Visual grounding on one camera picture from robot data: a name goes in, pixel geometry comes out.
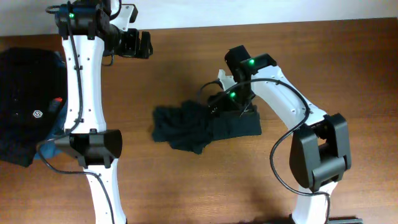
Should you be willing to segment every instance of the black cloth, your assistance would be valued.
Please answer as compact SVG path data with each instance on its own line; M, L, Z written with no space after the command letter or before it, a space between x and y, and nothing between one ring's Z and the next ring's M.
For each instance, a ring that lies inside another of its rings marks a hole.
M67 100L67 71L47 50L0 54L0 159L27 167Z
M260 116L255 108L244 114L223 109L212 114L211 108L194 101L182 103L181 108L158 106L153 114L153 140L167 141L173 149L201 154L215 140L261 135Z

